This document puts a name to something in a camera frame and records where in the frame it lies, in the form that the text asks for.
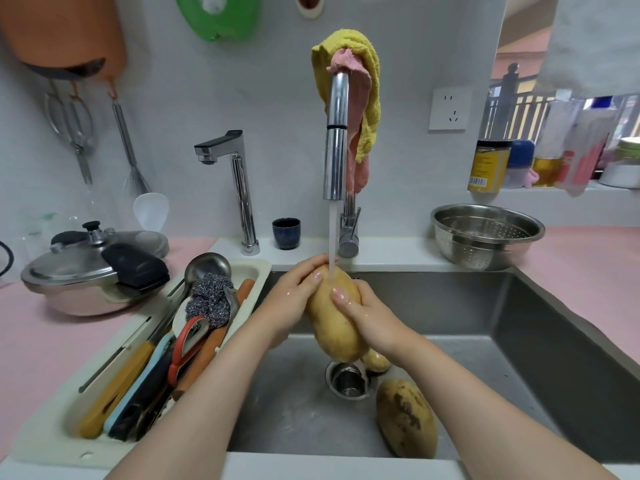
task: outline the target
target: pink towel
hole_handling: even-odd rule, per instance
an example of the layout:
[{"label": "pink towel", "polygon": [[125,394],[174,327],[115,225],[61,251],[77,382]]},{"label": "pink towel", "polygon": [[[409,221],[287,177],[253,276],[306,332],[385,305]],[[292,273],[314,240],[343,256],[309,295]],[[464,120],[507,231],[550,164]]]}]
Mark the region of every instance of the pink towel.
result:
[{"label": "pink towel", "polygon": [[365,69],[362,59],[350,48],[341,48],[331,59],[331,67],[327,71],[336,73],[340,69],[351,71],[349,76],[349,108],[347,119],[347,181],[348,192],[360,193],[369,181],[369,155],[365,155],[360,163],[356,163],[358,140],[360,139],[360,124],[364,110],[369,103],[371,91],[371,76]]}]

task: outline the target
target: running water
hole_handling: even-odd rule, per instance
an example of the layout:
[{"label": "running water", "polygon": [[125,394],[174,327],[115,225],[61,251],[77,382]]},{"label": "running water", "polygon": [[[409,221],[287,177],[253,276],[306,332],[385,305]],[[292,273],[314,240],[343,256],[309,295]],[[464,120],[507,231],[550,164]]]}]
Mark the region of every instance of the running water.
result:
[{"label": "running water", "polygon": [[335,250],[338,241],[338,213],[342,206],[341,200],[329,201],[329,281],[333,279],[335,268]]}]

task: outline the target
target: kitchen faucet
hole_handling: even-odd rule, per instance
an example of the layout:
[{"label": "kitchen faucet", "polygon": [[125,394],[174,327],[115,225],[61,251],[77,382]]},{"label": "kitchen faucet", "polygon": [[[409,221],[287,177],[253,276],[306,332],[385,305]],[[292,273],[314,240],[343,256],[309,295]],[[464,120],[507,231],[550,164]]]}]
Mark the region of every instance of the kitchen faucet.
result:
[{"label": "kitchen faucet", "polygon": [[345,189],[347,169],[347,109],[349,105],[349,72],[333,75],[331,95],[326,112],[324,148],[323,199],[343,200],[340,215],[338,254],[344,258],[358,255],[360,240],[356,233],[360,208],[356,209],[356,194]]},{"label": "kitchen faucet", "polygon": [[229,130],[220,138],[212,139],[194,146],[198,160],[205,165],[213,165],[219,157],[231,155],[231,168],[234,172],[238,204],[240,205],[240,221],[243,231],[243,249],[245,256],[255,256],[260,252],[260,245],[255,236],[253,226],[253,210],[249,186],[246,181],[246,163],[244,161],[244,138],[242,130]]}]

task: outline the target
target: electrical outlet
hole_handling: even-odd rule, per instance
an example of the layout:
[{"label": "electrical outlet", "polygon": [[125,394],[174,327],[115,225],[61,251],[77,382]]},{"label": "electrical outlet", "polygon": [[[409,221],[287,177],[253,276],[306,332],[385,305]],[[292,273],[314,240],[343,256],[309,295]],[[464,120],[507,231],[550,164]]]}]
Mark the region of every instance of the electrical outlet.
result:
[{"label": "electrical outlet", "polygon": [[434,89],[429,129],[467,129],[472,97],[473,90],[470,86]]}]

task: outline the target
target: hand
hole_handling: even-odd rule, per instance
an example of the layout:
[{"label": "hand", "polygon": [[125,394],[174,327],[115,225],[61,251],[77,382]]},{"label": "hand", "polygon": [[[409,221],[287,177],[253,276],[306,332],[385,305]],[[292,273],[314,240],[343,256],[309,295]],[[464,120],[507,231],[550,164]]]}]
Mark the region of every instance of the hand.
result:
[{"label": "hand", "polygon": [[329,262],[327,254],[319,254],[299,262],[281,277],[254,315],[267,320],[273,331],[271,348],[279,346],[289,336],[293,325],[300,321],[307,300],[318,289],[323,275],[313,271]]},{"label": "hand", "polygon": [[373,293],[367,282],[353,282],[360,291],[362,305],[350,301],[347,293],[340,288],[334,288],[332,291],[333,303],[338,310],[353,320],[373,350],[397,363],[406,339],[415,332],[398,320],[388,306]]}]

